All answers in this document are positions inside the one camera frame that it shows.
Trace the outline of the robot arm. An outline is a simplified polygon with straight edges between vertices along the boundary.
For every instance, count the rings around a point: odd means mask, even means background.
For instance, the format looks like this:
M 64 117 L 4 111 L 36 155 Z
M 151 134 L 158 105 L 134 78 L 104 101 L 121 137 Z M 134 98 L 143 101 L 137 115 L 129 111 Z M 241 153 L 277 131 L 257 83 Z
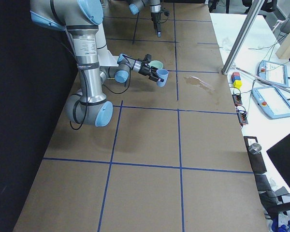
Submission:
M 161 37 L 161 25 L 168 20 L 170 11 L 161 5 L 160 0 L 127 0 L 130 12 L 133 15 L 140 13 L 149 6 L 153 27 L 158 38 Z
M 130 79 L 131 71 L 163 87 L 168 71 L 150 65 L 151 55 L 135 59 L 121 53 L 113 56 L 107 48 L 103 29 L 103 9 L 99 0 L 32 0 L 32 21 L 41 27 L 64 31 L 72 47 L 79 70 L 81 89 L 66 102 L 71 123 L 96 127 L 108 125 L 113 105 L 102 91 L 104 82 L 114 78 L 119 83 Z

